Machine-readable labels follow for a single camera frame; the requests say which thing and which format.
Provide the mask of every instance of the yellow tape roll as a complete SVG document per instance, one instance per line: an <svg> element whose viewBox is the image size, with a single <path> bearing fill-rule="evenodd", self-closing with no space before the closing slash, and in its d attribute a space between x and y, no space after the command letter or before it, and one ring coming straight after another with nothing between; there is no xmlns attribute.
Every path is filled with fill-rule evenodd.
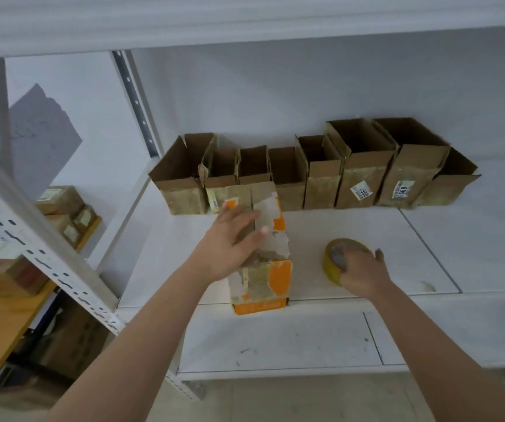
<svg viewBox="0 0 505 422"><path fill-rule="evenodd" d="M362 243L351 239L335 239L327 244L323 256L323 270L328 279L339 286L340 274L347 269L346 261L342 255L344 248L371 252Z"/></svg>

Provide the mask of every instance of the forearm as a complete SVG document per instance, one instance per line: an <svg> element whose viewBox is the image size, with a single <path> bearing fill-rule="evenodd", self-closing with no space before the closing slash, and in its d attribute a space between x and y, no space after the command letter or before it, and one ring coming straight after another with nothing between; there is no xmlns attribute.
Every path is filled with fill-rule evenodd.
<svg viewBox="0 0 505 422"><path fill-rule="evenodd" d="M393 283L370 299L438 421L505 420L505 389Z"/></svg>
<svg viewBox="0 0 505 422"><path fill-rule="evenodd" d="M189 264L176 270L52 408L48 420L144 421L206 290Z"/></svg>

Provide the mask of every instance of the person's right arm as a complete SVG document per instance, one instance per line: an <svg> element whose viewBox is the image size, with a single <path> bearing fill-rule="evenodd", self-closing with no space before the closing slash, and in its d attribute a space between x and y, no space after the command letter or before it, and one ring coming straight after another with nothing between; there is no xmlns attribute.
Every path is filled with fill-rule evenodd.
<svg viewBox="0 0 505 422"><path fill-rule="evenodd" d="M389 278L381 250L345 252L342 286L379 312L437 421L505 421L505 389Z"/></svg>

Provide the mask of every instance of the person's left hand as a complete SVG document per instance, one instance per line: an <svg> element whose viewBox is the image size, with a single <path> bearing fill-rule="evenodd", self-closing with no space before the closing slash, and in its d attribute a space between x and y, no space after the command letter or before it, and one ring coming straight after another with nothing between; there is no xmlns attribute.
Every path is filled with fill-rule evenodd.
<svg viewBox="0 0 505 422"><path fill-rule="evenodd" d="M198 243L185 262L207 285L222 280L235 272L242 262L262 246L268 227L249 233L237 242L237 235L252 222L260 212L243 212L243 206L229 209L223 206L211 228Z"/></svg>

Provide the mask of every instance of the hand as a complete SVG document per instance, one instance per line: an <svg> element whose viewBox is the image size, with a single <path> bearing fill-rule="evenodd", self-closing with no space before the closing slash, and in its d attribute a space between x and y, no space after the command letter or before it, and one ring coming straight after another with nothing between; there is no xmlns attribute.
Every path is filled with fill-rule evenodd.
<svg viewBox="0 0 505 422"><path fill-rule="evenodd" d="M203 278L206 285L235 272L253 251L262 246L270 232L268 227L263 227L239 240L239 233L259 215L258 211L244 212L243 206L234 209L223 206L185 265Z"/></svg>
<svg viewBox="0 0 505 422"><path fill-rule="evenodd" d="M350 293L372 300L382 293L387 293L395 284L389 277L383 252L345 250L346 272L340 274L340 284Z"/></svg>

